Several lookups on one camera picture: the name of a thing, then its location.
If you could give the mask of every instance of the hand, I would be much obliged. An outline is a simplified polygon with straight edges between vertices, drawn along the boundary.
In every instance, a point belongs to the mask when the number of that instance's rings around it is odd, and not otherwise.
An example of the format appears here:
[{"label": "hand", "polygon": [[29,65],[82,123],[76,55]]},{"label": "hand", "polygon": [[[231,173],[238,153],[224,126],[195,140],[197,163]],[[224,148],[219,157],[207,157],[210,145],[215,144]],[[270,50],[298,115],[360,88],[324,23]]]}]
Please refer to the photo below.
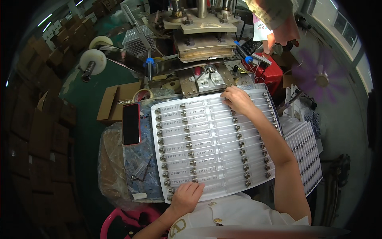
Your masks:
[{"label": "hand", "polygon": [[261,110],[255,106],[247,92],[236,86],[227,87],[220,97],[226,98],[226,100],[223,101],[224,104],[248,118],[249,114],[261,113]]},{"label": "hand", "polygon": [[175,220],[192,212],[202,196],[204,184],[188,182],[181,184],[175,191],[170,207],[166,210]]}]

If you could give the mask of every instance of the fluorescent light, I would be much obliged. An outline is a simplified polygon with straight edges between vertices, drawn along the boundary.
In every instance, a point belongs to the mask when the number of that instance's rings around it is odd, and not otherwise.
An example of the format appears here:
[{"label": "fluorescent light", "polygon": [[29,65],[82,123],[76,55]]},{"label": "fluorescent light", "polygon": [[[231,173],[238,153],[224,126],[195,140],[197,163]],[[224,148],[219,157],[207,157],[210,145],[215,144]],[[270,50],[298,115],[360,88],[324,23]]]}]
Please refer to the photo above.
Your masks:
[{"label": "fluorescent light", "polygon": [[42,31],[42,32],[44,32],[48,27],[49,27],[49,25],[51,24],[52,22],[50,21],[49,23],[48,23],[48,25],[45,27],[45,29]]},{"label": "fluorescent light", "polygon": [[48,19],[48,17],[50,17],[52,14],[50,14],[49,16],[47,16],[42,22],[40,22],[40,24],[37,25],[37,27],[39,27],[43,22],[45,22],[46,19]]},{"label": "fluorescent light", "polygon": [[330,2],[333,4],[334,8],[337,10],[337,7],[336,5],[334,5],[334,2],[332,0],[330,0]]}]

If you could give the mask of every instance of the clear plastic tray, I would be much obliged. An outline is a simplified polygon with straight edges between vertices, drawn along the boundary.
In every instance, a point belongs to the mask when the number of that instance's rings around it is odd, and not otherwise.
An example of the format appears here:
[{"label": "clear plastic tray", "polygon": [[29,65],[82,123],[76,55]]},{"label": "clear plastic tray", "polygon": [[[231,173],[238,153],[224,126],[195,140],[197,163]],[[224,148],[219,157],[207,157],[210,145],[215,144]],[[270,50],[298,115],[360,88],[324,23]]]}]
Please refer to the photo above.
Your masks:
[{"label": "clear plastic tray", "polygon": [[296,157],[305,195],[308,196],[322,180],[321,162],[316,138],[310,122],[304,122],[285,138]]},{"label": "clear plastic tray", "polygon": [[[280,131],[265,89],[246,90]],[[163,196],[202,182],[199,201],[231,195],[274,178],[274,164],[250,122],[222,103],[220,93],[163,102],[151,107],[156,159]]]}]

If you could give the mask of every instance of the white shirt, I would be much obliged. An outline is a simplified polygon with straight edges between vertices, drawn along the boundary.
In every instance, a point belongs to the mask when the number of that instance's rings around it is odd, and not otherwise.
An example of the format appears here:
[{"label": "white shirt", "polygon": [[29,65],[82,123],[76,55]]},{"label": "white shirt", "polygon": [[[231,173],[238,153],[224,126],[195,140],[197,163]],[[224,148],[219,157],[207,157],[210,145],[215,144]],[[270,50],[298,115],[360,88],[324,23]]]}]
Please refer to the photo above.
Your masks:
[{"label": "white shirt", "polygon": [[171,226],[168,237],[176,239],[211,238],[185,235],[182,234],[182,231],[186,228],[218,226],[219,224],[224,226],[254,224],[309,225],[309,221],[307,216],[295,221],[289,214],[279,213],[262,202],[243,196],[231,195],[198,203],[192,213],[179,218]]}]

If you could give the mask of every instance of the stack of blister trays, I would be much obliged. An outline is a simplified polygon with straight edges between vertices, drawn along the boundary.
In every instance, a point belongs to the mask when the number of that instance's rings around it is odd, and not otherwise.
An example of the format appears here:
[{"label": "stack of blister trays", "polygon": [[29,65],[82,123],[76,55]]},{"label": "stack of blister trays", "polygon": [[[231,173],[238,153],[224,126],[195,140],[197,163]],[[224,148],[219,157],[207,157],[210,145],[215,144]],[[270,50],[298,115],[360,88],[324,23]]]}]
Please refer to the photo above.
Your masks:
[{"label": "stack of blister trays", "polygon": [[308,196],[322,180],[321,162],[316,138],[310,122],[303,122],[285,140],[297,159],[305,195]]},{"label": "stack of blister trays", "polygon": [[[246,91],[280,131],[267,90]],[[178,186],[204,183],[199,201],[231,195],[274,178],[274,164],[252,122],[218,94],[152,106],[160,182],[166,203]]]}]

